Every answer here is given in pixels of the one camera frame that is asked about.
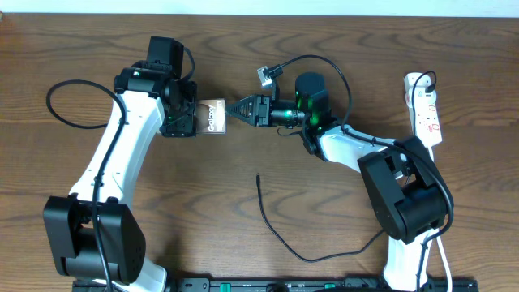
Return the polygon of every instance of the wooden table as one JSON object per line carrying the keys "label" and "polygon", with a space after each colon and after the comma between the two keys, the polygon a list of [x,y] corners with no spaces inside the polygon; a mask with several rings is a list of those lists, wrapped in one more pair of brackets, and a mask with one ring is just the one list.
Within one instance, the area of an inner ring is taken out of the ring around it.
{"label": "wooden table", "polygon": [[[112,88],[122,68],[145,59],[149,37],[174,37],[193,52],[199,98],[234,102],[261,92],[256,69],[299,54],[331,58],[354,95],[350,123],[373,135],[410,133],[402,78],[438,74],[444,142],[438,168],[455,200],[444,236],[454,276],[481,291],[519,287],[519,21],[375,17],[198,15],[4,15],[0,23],[0,290],[69,290],[54,268],[41,211],[67,195],[103,130],[54,119],[45,93],[65,79]],[[185,60],[185,71],[189,63]],[[325,75],[333,111],[346,97],[326,63],[305,60],[281,77],[285,98],[304,71]],[[111,101],[64,88],[56,110],[75,122],[104,122]],[[310,157],[298,137],[229,120],[226,135],[157,136],[135,191],[134,215],[158,264],[214,277],[343,277],[381,273],[383,236],[361,255],[305,264],[261,220],[262,174],[272,224],[307,257],[360,248],[380,227],[362,178]],[[436,247],[427,271],[444,275]]]}

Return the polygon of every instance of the white power strip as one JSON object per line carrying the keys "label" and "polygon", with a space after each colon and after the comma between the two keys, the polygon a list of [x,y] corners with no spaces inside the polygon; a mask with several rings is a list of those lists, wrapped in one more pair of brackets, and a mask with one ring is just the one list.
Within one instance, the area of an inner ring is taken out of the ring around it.
{"label": "white power strip", "polygon": [[440,120],[436,108],[436,91],[426,93],[427,86],[431,85],[431,77],[425,75],[416,84],[414,110],[411,101],[414,83],[421,74],[418,72],[409,73],[404,78],[405,103],[409,108],[411,125],[413,125],[413,120],[416,117],[416,136],[420,138],[426,148],[431,148],[442,141]]}

